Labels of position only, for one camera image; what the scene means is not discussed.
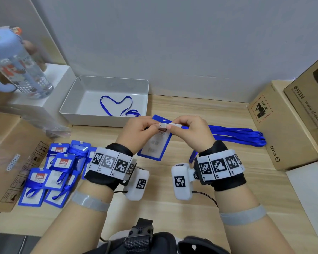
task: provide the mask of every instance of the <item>forearm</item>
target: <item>forearm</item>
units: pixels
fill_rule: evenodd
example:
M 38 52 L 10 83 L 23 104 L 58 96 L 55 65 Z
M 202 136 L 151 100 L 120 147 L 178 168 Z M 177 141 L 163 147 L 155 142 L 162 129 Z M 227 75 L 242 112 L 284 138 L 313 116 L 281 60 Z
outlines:
M 85 180 L 79 192 L 110 203 L 113 190 Z M 70 201 L 34 247 L 32 254 L 82 254 L 97 247 L 107 212 L 100 212 Z
M 259 206 L 259 201 L 247 184 L 215 192 L 219 211 L 235 213 Z M 233 254 L 242 253 L 294 253 L 272 219 L 263 218 L 242 226 L 224 225 Z

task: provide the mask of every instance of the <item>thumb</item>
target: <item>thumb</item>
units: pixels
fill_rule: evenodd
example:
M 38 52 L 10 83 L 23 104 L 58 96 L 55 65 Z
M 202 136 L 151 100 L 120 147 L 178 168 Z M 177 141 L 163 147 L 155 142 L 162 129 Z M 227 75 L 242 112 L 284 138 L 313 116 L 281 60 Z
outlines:
M 159 124 L 153 124 L 149 126 L 146 130 L 143 131 L 143 134 L 146 135 L 146 138 L 149 140 L 153 135 L 158 133 Z
M 184 138 L 187 133 L 186 129 L 182 129 L 174 125 L 167 125 L 166 128 L 170 130 L 172 134 L 179 136 L 180 138 Z

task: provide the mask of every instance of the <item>blue id card holder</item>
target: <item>blue id card holder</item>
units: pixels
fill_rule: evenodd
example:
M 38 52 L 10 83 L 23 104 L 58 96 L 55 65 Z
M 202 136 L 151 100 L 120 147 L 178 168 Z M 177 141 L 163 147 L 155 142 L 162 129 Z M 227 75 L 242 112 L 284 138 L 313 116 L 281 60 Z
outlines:
M 18 205 L 40 207 L 46 192 L 44 186 L 50 173 L 51 171 L 48 169 L 32 168 L 22 190 Z
M 158 115 L 154 115 L 153 119 L 160 123 L 172 122 L 171 120 Z M 152 136 L 144 147 L 137 153 L 138 156 L 154 159 L 155 161 L 161 161 L 171 137 L 172 133 L 169 130 L 166 128 L 159 129 L 159 132 Z
M 51 144 L 47 152 L 45 168 L 49 169 L 49 167 L 52 165 L 52 161 L 55 158 L 55 155 L 57 155 L 58 153 L 62 153 L 62 154 L 67 153 L 68 148 L 69 148 L 69 144 L 62 144 L 62 143 Z
M 58 153 L 49 167 L 51 171 L 45 189 L 61 191 L 67 181 L 68 175 L 72 173 L 75 155 Z
M 89 171 L 89 163 L 94 158 L 94 154 L 97 151 L 97 147 L 89 147 L 89 154 L 87 155 L 84 170 L 82 171 L 81 179 L 85 179 L 86 173 Z
M 69 175 L 67 182 L 64 188 L 62 189 L 62 191 L 55 191 L 55 190 L 48 191 L 44 199 L 44 202 L 60 209 L 63 208 L 66 201 L 68 200 L 68 197 L 72 189 L 75 186 L 76 181 L 79 178 L 79 175 L 80 175 L 79 171 L 73 170 L 72 174 Z
M 69 146 L 68 153 L 76 156 L 75 165 L 73 169 L 79 171 L 80 173 L 85 165 L 86 157 L 89 152 L 89 147 L 91 147 L 90 143 L 85 143 L 83 141 L 76 140 L 72 140 Z

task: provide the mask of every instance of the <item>hand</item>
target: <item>hand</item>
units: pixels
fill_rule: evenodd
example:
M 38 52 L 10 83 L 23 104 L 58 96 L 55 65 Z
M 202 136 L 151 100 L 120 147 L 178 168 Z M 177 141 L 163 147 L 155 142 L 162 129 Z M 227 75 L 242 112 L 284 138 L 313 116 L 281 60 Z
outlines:
M 199 153 L 211 148 L 216 141 L 206 120 L 199 116 L 180 116 L 173 120 L 172 123 L 189 126 L 188 129 L 182 129 L 174 125 L 167 125 L 166 128 Z
M 133 154 L 136 154 L 147 141 L 158 133 L 159 122 L 151 116 L 140 116 L 130 118 L 123 131 L 119 134 L 116 143 L 127 147 Z

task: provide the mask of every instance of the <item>water bottle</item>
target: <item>water bottle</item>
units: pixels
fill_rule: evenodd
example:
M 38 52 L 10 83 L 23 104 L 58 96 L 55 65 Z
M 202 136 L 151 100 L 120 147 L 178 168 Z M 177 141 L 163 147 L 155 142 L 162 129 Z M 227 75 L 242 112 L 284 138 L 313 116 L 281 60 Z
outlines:
M 12 84 L 3 85 L 1 92 L 12 92 L 16 88 L 28 98 L 42 99 L 53 91 L 52 84 L 28 54 L 19 37 L 10 29 L 0 29 L 0 72 Z

